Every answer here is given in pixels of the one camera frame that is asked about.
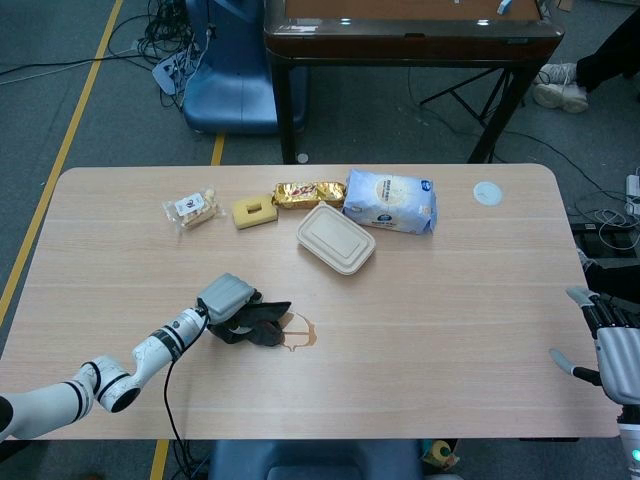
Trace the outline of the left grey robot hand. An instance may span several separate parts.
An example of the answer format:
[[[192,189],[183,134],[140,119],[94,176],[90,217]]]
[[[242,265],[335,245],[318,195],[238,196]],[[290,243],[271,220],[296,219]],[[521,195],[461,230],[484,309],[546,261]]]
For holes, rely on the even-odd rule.
[[[232,318],[246,305],[262,302],[262,294],[240,278],[225,273],[203,289],[197,296],[196,305],[206,314],[206,328],[214,332],[221,326],[224,331],[245,334],[249,327],[241,327]]]

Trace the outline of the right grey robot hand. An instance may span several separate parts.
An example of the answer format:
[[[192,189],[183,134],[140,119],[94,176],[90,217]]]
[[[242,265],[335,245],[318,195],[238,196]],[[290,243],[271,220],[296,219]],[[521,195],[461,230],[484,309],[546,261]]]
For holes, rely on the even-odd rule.
[[[580,308],[591,333],[598,370],[579,367],[557,349],[554,363],[565,373],[594,386],[622,406],[640,406],[640,314],[604,301],[584,287],[570,287],[567,295]]]

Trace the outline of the black and green cloth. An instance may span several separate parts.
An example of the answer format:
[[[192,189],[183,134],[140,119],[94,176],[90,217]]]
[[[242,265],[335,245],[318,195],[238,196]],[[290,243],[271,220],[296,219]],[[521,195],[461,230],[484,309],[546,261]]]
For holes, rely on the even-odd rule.
[[[207,329],[227,344],[248,341],[258,346],[274,347],[284,339],[279,320],[290,306],[288,301],[249,303],[229,320],[218,325],[208,325]]]

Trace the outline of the brown liquid spill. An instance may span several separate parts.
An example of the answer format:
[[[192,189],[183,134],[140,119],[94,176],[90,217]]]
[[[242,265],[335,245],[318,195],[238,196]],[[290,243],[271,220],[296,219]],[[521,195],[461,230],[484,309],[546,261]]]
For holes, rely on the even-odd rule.
[[[313,346],[316,343],[315,325],[297,312],[286,313],[279,320],[279,325],[282,329],[281,345],[290,352]]]

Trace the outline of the yellow sponge with hole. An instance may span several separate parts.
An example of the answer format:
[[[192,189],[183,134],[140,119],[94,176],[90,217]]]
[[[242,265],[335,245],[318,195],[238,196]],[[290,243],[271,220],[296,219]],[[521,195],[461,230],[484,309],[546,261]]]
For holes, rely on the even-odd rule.
[[[270,223],[278,219],[272,197],[260,195],[236,201],[232,207],[233,221],[238,230]]]

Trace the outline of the clear wrapped biscuit pack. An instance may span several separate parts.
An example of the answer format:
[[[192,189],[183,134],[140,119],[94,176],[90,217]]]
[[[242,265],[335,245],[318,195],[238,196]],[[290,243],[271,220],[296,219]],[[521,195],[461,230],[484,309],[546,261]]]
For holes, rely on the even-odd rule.
[[[225,215],[213,186],[207,186],[177,200],[165,201],[162,208],[179,233]]]

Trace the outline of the beige lidded lunch box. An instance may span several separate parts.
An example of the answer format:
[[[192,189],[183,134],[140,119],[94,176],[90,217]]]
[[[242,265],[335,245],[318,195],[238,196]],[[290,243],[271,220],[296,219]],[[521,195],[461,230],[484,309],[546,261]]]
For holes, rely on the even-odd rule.
[[[301,221],[298,243],[334,271],[355,274],[373,254],[371,234],[336,208],[320,202]]]

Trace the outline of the black floor device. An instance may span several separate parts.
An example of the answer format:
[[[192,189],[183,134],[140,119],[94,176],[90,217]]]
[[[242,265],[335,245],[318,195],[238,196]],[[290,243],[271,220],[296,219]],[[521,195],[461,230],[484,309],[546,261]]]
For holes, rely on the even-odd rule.
[[[640,256],[640,233],[632,227],[597,222],[572,223],[574,241],[587,256],[596,259]]]

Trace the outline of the gold foil snack pack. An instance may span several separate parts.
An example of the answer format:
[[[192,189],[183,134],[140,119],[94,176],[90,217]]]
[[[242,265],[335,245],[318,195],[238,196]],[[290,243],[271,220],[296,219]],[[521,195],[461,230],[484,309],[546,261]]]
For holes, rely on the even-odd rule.
[[[347,188],[333,181],[289,182],[275,186],[272,204],[284,209],[313,209],[324,202],[340,208],[346,198]]]

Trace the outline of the blue robot body base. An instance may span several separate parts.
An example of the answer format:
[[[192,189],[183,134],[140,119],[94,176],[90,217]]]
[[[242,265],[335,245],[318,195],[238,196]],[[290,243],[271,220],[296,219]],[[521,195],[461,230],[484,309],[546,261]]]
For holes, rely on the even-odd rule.
[[[208,480],[424,480],[416,440],[220,440]]]

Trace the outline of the blue white tissue pack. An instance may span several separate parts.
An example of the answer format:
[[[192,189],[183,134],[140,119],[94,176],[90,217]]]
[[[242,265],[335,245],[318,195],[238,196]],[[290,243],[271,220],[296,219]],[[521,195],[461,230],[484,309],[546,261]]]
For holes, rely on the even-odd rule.
[[[435,229],[436,201],[431,179],[351,169],[342,211],[360,225],[423,235]]]

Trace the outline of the yellow tape roll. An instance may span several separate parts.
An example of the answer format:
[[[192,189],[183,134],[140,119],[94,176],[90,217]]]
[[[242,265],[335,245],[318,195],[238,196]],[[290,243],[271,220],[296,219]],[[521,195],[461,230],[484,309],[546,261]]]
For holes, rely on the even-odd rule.
[[[457,439],[423,439],[421,462],[426,473],[443,472],[456,466],[460,460],[456,454]]]

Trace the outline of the white floor socket board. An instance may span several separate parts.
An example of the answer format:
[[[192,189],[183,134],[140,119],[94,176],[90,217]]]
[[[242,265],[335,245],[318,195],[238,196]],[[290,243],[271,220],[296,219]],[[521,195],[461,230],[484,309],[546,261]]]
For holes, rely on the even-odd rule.
[[[160,61],[152,69],[152,76],[164,94],[176,95],[184,90],[187,79],[195,70],[196,60],[185,50],[179,51]]]

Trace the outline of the white sneaker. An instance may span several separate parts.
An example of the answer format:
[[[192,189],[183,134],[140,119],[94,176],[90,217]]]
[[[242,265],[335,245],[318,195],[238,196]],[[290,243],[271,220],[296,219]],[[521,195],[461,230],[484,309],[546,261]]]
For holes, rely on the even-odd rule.
[[[548,63],[537,73],[535,84],[569,85],[577,83],[576,63]]]
[[[547,109],[561,109],[577,114],[588,109],[587,92],[576,84],[538,84],[533,88],[533,99]]]

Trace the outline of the black trouser leg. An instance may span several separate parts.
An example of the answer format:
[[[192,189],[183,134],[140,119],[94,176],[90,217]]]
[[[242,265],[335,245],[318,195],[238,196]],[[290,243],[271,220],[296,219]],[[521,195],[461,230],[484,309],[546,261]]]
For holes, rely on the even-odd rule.
[[[640,72],[640,31],[612,34],[593,54],[576,63],[575,82],[593,91],[619,75]]]

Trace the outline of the black tripod stand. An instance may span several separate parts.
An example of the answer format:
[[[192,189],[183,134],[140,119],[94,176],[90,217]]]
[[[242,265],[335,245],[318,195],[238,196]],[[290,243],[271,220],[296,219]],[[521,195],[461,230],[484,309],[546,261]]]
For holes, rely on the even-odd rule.
[[[431,94],[417,102],[420,108],[441,100],[444,97],[453,99],[480,126],[486,127],[491,117],[509,93],[509,88],[515,79],[515,72],[508,68],[482,69],[452,86]],[[486,92],[480,92],[477,99],[473,99],[472,86],[489,87]]]

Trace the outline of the dark brown mahjong table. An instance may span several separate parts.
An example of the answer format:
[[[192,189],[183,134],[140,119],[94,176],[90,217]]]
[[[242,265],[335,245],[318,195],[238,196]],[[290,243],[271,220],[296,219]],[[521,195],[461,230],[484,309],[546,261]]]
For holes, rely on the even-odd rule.
[[[296,161],[290,72],[303,66],[502,70],[506,87],[469,156],[488,160],[502,131],[561,43],[552,0],[263,0],[282,161]]]

